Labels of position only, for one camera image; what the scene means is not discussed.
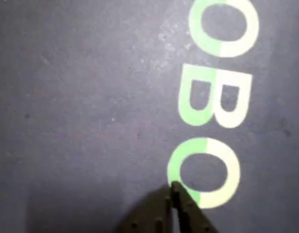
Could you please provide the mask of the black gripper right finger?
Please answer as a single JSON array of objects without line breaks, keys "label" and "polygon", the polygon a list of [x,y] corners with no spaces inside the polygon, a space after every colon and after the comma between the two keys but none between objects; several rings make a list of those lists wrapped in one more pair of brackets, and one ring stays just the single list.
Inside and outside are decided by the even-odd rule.
[{"label": "black gripper right finger", "polygon": [[181,233],[218,233],[216,227],[179,182],[172,182],[172,205],[178,212]]}]

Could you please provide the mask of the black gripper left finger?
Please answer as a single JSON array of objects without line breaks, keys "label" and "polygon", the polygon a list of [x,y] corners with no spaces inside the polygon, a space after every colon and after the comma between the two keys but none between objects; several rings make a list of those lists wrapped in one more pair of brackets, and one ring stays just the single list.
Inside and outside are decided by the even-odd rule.
[{"label": "black gripper left finger", "polygon": [[180,209],[180,184],[164,185],[142,198],[117,226],[119,233],[172,233]]}]

